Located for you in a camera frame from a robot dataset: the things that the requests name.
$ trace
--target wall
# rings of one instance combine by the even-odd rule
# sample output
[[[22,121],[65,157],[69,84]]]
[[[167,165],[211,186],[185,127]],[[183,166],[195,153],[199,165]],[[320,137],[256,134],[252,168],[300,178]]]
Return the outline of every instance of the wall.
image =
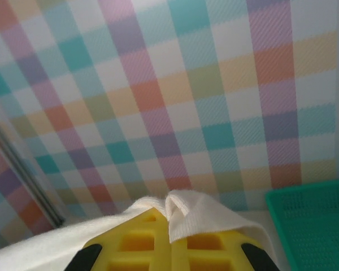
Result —
[[[0,152],[0,248],[53,226]]]
[[[336,178],[337,3],[0,1],[0,106],[69,210]]]

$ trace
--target yellow plastic object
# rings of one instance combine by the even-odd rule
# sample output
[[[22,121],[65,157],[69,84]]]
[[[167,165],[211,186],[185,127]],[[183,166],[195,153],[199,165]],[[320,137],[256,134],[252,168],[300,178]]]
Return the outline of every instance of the yellow plastic object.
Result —
[[[238,231],[203,233],[172,243],[172,270],[247,271],[254,270],[241,245],[262,246]]]
[[[166,218],[150,209],[84,247],[102,246],[91,271],[252,271],[243,243],[262,248],[234,230],[197,234],[170,244]]]
[[[91,271],[170,271],[168,221],[156,209],[91,239],[102,251]]]

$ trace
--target green plastic basket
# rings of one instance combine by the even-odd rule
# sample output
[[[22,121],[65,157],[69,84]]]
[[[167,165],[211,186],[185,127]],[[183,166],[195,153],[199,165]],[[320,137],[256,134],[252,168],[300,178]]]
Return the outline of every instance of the green plastic basket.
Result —
[[[339,270],[339,180],[273,190],[266,202],[292,270]]]

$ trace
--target checkered wall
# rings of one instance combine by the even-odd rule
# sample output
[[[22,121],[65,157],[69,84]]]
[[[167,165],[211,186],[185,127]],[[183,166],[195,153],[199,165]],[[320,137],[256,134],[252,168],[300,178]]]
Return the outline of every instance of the checkered wall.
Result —
[[[336,177],[328,0],[0,0],[0,105],[76,215]]]
[[[0,152],[0,248],[52,228]]]

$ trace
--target white cloth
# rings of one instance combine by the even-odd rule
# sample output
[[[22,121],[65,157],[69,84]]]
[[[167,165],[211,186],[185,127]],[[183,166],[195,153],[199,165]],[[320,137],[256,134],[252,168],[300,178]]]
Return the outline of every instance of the white cloth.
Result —
[[[261,225],[239,216],[206,194],[174,190],[165,200],[144,197],[120,215],[52,230],[3,248],[0,270],[63,271],[88,240],[153,207],[167,218],[171,243],[197,233],[238,229],[258,240],[277,263],[270,238]]]

